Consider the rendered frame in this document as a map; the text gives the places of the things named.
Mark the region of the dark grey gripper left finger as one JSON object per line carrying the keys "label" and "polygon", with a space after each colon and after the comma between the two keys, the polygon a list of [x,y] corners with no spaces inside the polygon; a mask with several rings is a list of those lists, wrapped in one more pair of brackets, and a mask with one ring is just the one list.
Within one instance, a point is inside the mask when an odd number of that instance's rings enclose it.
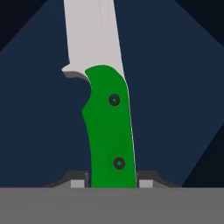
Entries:
{"label": "dark grey gripper left finger", "polygon": [[88,188],[88,171],[67,171],[61,179],[45,187]]}

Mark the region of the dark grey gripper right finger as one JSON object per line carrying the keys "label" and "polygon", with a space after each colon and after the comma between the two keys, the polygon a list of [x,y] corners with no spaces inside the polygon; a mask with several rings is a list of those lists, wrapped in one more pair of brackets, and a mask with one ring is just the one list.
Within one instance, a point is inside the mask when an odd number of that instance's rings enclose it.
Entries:
{"label": "dark grey gripper right finger", "polygon": [[173,184],[168,180],[162,179],[156,171],[138,171],[136,173],[137,188],[156,188],[156,187],[174,187],[179,185]]}

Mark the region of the green-handled knife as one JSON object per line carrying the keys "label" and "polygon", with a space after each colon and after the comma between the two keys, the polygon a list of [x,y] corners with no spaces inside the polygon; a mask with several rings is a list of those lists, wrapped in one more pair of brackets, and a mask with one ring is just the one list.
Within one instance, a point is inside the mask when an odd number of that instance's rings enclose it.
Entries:
{"label": "green-handled knife", "polygon": [[63,0],[67,78],[82,78],[91,92],[82,110],[91,156],[92,187],[137,186],[130,96],[114,0]]}

